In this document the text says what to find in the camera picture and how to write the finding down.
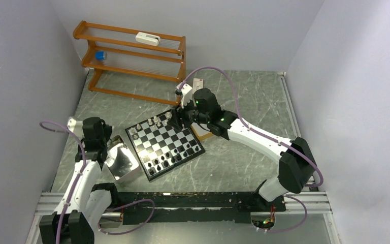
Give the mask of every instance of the gray wall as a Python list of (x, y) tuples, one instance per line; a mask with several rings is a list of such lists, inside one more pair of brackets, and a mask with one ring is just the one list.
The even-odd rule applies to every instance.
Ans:
[[(285, 71), (323, 0), (51, 0), (72, 37), (81, 20), (186, 36), (187, 67)], [(73, 40), (84, 56), (85, 40)]]
[(326, 0), (287, 81), (343, 243), (390, 243), (390, 0)]
[(84, 69), (47, 0), (0, 1), (0, 243), (25, 243), (66, 142), (42, 119), (66, 122)]

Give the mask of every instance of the black chess square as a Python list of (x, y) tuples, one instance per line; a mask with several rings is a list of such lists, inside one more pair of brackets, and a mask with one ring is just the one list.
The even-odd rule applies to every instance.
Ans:
[(187, 143), (187, 139), (186, 139), (186, 137), (183, 137), (182, 139), (180, 139), (180, 141), (182, 142), (182, 144), (185, 144), (185, 143)]
[(142, 142), (146, 142), (146, 141), (149, 140), (149, 139), (147, 138), (147, 136), (143, 136), (143, 137), (140, 138), (140, 140), (141, 140)]
[(192, 149), (192, 148), (189, 148), (187, 151), (186, 151), (189, 155), (192, 155), (195, 153), (195, 151)]
[(143, 144), (140, 144), (140, 145), (137, 146), (137, 151), (141, 151), (141, 150), (143, 150), (143, 149), (144, 149)]
[(155, 130), (155, 131), (153, 131), (153, 135), (158, 136), (158, 135), (160, 135), (160, 132), (158, 130)]
[(173, 140), (173, 141), (178, 141), (179, 138), (177, 137), (177, 135), (172, 135), (172, 136), (171, 136), (171, 140)]
[(153, 147), (150, 146), (150, 147), (146, 148), (146, 152), (149, 153), (149, 154), (152, 153), (153, 152)]
[(161, 156), (162, 154), (164, 154), (164, 152), (161, 149), (155, 151), (155, 153), (156, 153), (156, 155), (158, 155), (158, 157)]
[(164, 146), (166, 146), (167, 144), (165, 143), (165, 141), (160, 141), (159, 142), (159, 146), (161, 146), (161, 147), (164, 147)]

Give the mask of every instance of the gray marble surface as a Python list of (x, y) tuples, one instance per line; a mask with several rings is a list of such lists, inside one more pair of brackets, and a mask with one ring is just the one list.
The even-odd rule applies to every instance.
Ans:
[[(280, 80), (275, 72), (227, 71), (237, 89), (242, 116), (252, 124), (278, 136), (294, 139), (289, 108)], [(99, 116), (114, 125), (113, 135), (121, 135), (130, 145), (125, 128), (171, 108), (153, 103), (87, 89), (93, 70), (77, 107), (75, 118)], [(213, 70), (197, 72), (192, 78), (203, 78), (204, 87), (216, 94), (223, 109), (236, 111), (231, 86), (223, 75)], [(176, 98), (176, 84), (147, 77), (106, 72), (98, 87), (116, 89), (127, 93), (148, 95), (168, 100)], [(116, 184), (124, 192), (212, 192), (253, 191), (277, 171), (277, 165), (261, 153), (245, 145), (222, 138), (211, 137), (202, 141), (206, 153), (192, 162), (172, 170), (149, 182), (141, 170), (130, 182)], [(52, 187), (53, 192), (64, 192), (74, 171), (77, 144), (69, 138)], [(113, 182), (108, 170), (103, 170), (98, 182)]]

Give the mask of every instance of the white chess square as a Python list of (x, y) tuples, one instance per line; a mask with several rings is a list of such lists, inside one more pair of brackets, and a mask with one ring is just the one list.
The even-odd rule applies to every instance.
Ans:
[(145, 131), (139, 131), (138, 132), (138, 137), (143, 137), (146, 135), (146, 132)]
[(178, 137), (179, 139), (183, 138), (183, 137), (184, 137), (184, 134), (183, 134), (183, 132), (179, 132), (179, 133), (177, 133), (177, 137)]
[(163, 134), (163, 133), (167, 132), (167, 129), (165, 129), (165, 127), (161, 127), (161, 128), (159, 128), (159, 132), (161, 134)]
[(134, 145), (138, 146), (142, 143), (142, 141), (138, 138), (137, 140), (134, 140)]
[(173, 135), (175, 135), (175, 134), (176, 134), (176, 132), (175, 132), (174, 130), (168, 131), (168, 135), (170, 135), (170, 136), (173, 136)]
[(144, 147), (144, 148), (148, 148), (148, 147), (150, 147), (150, 146), (151, 146), (150, 141), (145, 141), (145, 142), (143, 142), (143, 147)]
[(165, 139), (165, 143), (167, 145), (170, 145), (171, 143), (173, 143), (173, 140), (170, 137), (168, 137), (167, 139)]
[(192, 134), (187, 135), (186, 138), (188, 141), (192, 141), (195, 139)]
[(153, 133), (147, 134), (147, 139), (151, 140), (153, 138), (154, 138), (154, 134)]
[(175, 142), (174, 142), (174, 145), (176, 145), (176, 147), (180, 147), (182, 144), (181, 144), (181, 141), (178, 140), (178, 141), (175, 141)]
[(161, 149), (162, 149), (162, 151), (163, 151), (164, 153), (167, 153), (167, 152), (170, 151), (170, 148), (169, 148), (168, 146), (163, 146)]
[(158, 142), (164, 140), (164, 138), (163, 138), (161, 135), (156, 136), (155, 139), (156, 139), (156, 141), (158, 141)]
[(159, 150), (160, 149), (160, 146), (159, 146), (159, 144), (154, 144), (153, 146), (152, 146), (152, 148), (153, 148), (153, 150)]

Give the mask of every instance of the purple cable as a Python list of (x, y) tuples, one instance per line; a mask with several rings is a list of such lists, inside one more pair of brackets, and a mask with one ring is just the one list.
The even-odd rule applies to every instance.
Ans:
[(267, 231), (268, 233), (281, 233), (281, 232), (286, 232), (286, 231), (290, 231), (290, 230), (296, 229), (296, 228), (300, 227), (307, 219), (307, 208), (306, 208), (306, 206), (304, 205), (304, 203), (302, 201), (300, 201), (299, 199), (297, 199), (295, 197), (291, 197), (291, 196), (284, 196), (284, 197), (293, 199), (293, 200), (299, 202), (301, 204), (301, 206), (303, 206), (303, 208), (304, 208), (304, 218), (298, 224), (296, 224), (296, 225), (294, 225), (292, 227), (289, 227), (289, 228), (286, 228), (286, 229), (282, 229), (282, 230), (268, 230)]
[[(60, 130), (54, 130), (54, 129), (50, 129), (46, 126), (44, 126), (44, 124), (51, 124), (51, 125), (55, 125), (55, 126), (58, 126), (58, 127), (61, 127), (63, 130), (60, 131)], [(84, 149), (83, 149), (83, 144), (81, 143), (80, 139), (78, 139), (78, 137), (72, 132), (70, 131), (68, 128), (66, 128), (65, 126), (59, 124), (59, 123), (56, 123), (54, 121), (50, 121), (50, 120), (44, 120), (44, 121), (41, 121), (40, 122), (40, 126), (41, 128), (47, 130), (47, 131), (51, 131), (51, 132), (58, 132), (58, 133), (68, 133), (70, 134), (71, 136), (73, 136), (77, 143), (78, 143), (78, 146), (80, 147), (81, 149), (81, 158), (83, 159), (83, 166), (81, 166), (81, 169), (80, 169), (80, 173), (83, 173), (83, 170), (84, 168), (86, 168), (87, 164), (86, 164), (86, 154), (84, 152)], [(73, 193), (74, 193), (74, 190), (75, 190), (75, 186), (77, 185), (77, 182), (80, 178), (80, 174), (77, 174), (77, 176), (75, 177), (74, 179), (74, 182), (70, 188), (70, 191), (68, 192), (68, 196), (67, 196), (67, 199), (66, 199), (66, 203), (70, 203), (71, 201), (71, 198), (73, 196)], [(62, 223), (63, 223), (63, 216), (65, 215), (65, 213), (67, 212), (67, 209), (68, 209), (68, 205), (65, 204), (62, 208), (62, 212), (60, 213), (60, 216), (59, 216), (59, 222), (57, 223), (57, 232), (56, 232), (56, 244), (60, 244), (60, 230), (62, 228)]]
[(121, 206), (121, 207), (116, 207), (116, 208), (108, 209), (108, 210), (105, 211), (105, 212), (116, 211), (116, 210), (119, 210), (119, 209), (122, 209), (122, 208), (130, 207), (130, 206), (135, 205), (135, 204), (138, 204), (138, 203), (140, 203), (140, 202), (151, 202), (151, 203), (152, 203), (152, 212), (150, 213), (150, 216), (146, 219), (146, 221), (142, 222), (140, 225), (138, 225), (137, 227), (135, 227), (135, 228), (132, 229), (132, 230), (128, 230), (128, 231), (125, 231), (125, 232), (118, 232), (118, 233), (107, 232), (107, 231), (101, 229), (101, 226), (100, 226), (100, 224), (98, 223), (99, 231), (100, 231), (101, 233), (104, 233), (104, 234), (107, 234), (107, 235), (124, 235), (124, 234), (131, 233), (131, 232), (133, 232), (133, 231), (136, 231), (136, 230), (140, 229), (141, 227), (143, 227), (147, 222), (150, 221), (150, 219), (152, 218), (153, 213), (154, 213), (154, 202), (153, 202), (153, 200), (151, 200), (151, 199), (141, 199), (141, 200), (131, 202), (131, 203), (126, 204), (126, 205)]
[[(212, 69), (212, 70), (217, 70), (219, 72), (221, 72), (225, 78), (228, 80), (228, 82), (230, 83), (231, 85), (231, 88), (233, 90), (233, 95), (234, 95), (234, 100), (235, 100), (235, 103), (236, 103), (236, 111), (237, 111), (237, 115), (238, 115), (238, 118), (240, 119), (241, 123), (246, 127), (246, 128), (249, 128), (249, 125), (243, 120), (241, 114), (240, 114), (240, 108), (238, 106), (238, 100), (237, 100), (237, 94), (236, 94), (236, 91), (235, 91), (235, 88), (234, 88), (234, 84), (233, 82), (231, 81), (231, 78), (225, 73), (225, 71), (217, 68), (217, 67), (212, 67), (212, 66), (205, 66), (205, 67), (200, 67), (200, 68), (197, 68), (195, 69), (194, 71), (190, 72), (189, 75), (183, 80), (183, 82), (181, 83), (181, 85), (179, 86), (179, 90), (181, 90), (183, 88), (183, 86), (186, 84), (188, 78), (190, 76), (192, 76), (195, 72), (199, 71), (199, 70), (203, 70), (203, 69)], [(262, 132), (259, 132), (253, 128), (249, 128), (251, 131), (255, 132), (256, 134), (260, 135), (260, 136), (263, 136), (275, 143), (278, 143), (279, 141), (276, 140), (275, 138), (269, 136), (269, 135), (266, 135)], [(310, 164), (310, 166), (312, 166), (315, 171), (317, 172), (317, 174), (319, 175), (319, 183), (315, 183), (315, 184), (311, 184), (311, 185), (306, 185), (307, 187), (319, 187), (323, 184), (323, 175), (322, 173), (320, 172), (319, 168), (310, 160), (310, 158), (308, 158), (307, 156), (305, 156), (304, 154), (302, 154), (300, 151), (298, 151), (297, 149), (283, 143), (283, 142), (280, 142), (280, 145), (290, 149), (291, 151), (295, 152), (298, 156), (300, 156), (301, 158), (303, 158), (304, 160), (307, 161), (307, 163)]]

